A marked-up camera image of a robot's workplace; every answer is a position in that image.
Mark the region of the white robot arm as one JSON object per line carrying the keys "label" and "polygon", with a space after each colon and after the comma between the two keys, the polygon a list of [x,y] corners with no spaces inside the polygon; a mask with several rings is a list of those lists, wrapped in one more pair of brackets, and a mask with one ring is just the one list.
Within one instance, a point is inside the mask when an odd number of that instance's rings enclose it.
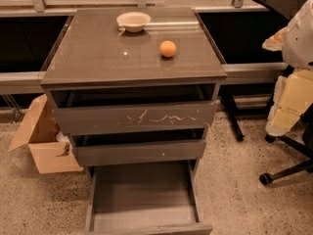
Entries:
{"label": "white robot arm", "polygon": [[283,62],[294,68],[279,76],[266,132],[283,136],[313,104],[313,0],[307,0],[289,24],[266,39],[262,48],[281,51]]}

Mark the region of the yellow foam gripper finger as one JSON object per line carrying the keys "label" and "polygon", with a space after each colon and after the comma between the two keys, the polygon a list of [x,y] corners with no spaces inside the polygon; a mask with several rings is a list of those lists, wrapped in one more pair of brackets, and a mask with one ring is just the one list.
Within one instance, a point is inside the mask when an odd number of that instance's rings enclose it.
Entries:
{"label": "yellow foam gripper finger", "polygon": [[313,71],[296,70],[288,77],[280,76],[273,101],[265,129],[271,136],[282,136],[313,104]]}
{"label": "yellow foam gripper finger", "polygon": [[275,34],[273,34],[263,42],[262,48],[273,52],[282,51],[285,33],[286,28],[285,27],[281,28]]}

